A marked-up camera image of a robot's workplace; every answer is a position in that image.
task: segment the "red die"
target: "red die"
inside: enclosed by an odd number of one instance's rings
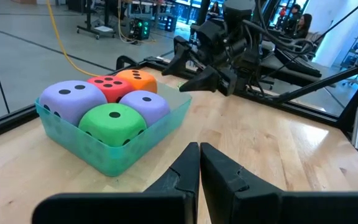
[[[128,81],[113,76],[94,77],[87,82],[96,85],[109,103],[118,103],[125,94],[135,90]]]

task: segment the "concrete floor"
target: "concrete floor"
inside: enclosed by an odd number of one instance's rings
[[[186,28],[177,29],[175,33],[153,30],[150,37],[157,42],[140,46],[125,44],[119,38],[109,36],[96,40],[93,34],[76,33],[76,26],[84,25],[85,15],[67,11],[66,6],[53,7],[53,13],[67,53],[82,59],[74,59],[76,65],[100,75],[114,70],[120,55],[138,61],[148,56],[162,55],[172,50],[175,35],[183,35],[186,39],[189,35]],[[0,79],[11,111],[33,103],[42,90],[53,83],[88,78],[73,69],[59,52],[46,6],[0,0]],[[328,68],[324,70],[325,77],[337,72]],[[276,80],[273,90],[284,93],[297,88]],[[336,88],[322,89],[299,100],[338,115],[356,90],[355,85],[338,84]],[[0,91],[0,116],[6,113]]]

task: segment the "die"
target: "die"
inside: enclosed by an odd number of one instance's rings
[[[98,87],[79,80],[53,84],[39,98],[41,106],[74,126],[87,111],[105,103],[106,97]]]
[[[147,127],[169,114],[168,102],[161,96],[149,91],[137,90],[125,95],[120,104],[134,108],[145,119]]]
[[[157,81],[150,73],[142,70],[124,70],[116,77],[123,78],[130,82],[135,90],[145,90],[157,93]]]
[[[89,110],[79,128],[111,147],[120,147],[146,130],[146,122],[134,109],[108,103]]]
[[[131,83],[114,76],[94,77],[87,82],[98,87],[106,96],[108,103],[118,103],[125,94],[135,90]]]

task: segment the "wooden table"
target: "wooden table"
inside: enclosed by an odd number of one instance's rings
[[[146,68],[174,88],[183,80]],[[181,128],[119,177],[106,177],[50,140],[39,119],[0,136],[0,223],[30,223],[60,192],[141,192],[189,142],[209,142],[283,190],[358,190],[358,152],[342,132],[236,96],[194,92]],[[199,223],[210,223],[202,188]]]

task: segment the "teal plastic bin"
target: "teal plastic bin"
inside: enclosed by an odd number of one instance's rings
[[[51,114],[38,104],[38,99],[35,106],[45,132],[51,139],[104,175],[114,177],[130,168],[183,122],[191,96],[161,83],[158,84],[158,94],[168,101],[171,113],[121,147],[110,147],[101,143],[76,126]]]

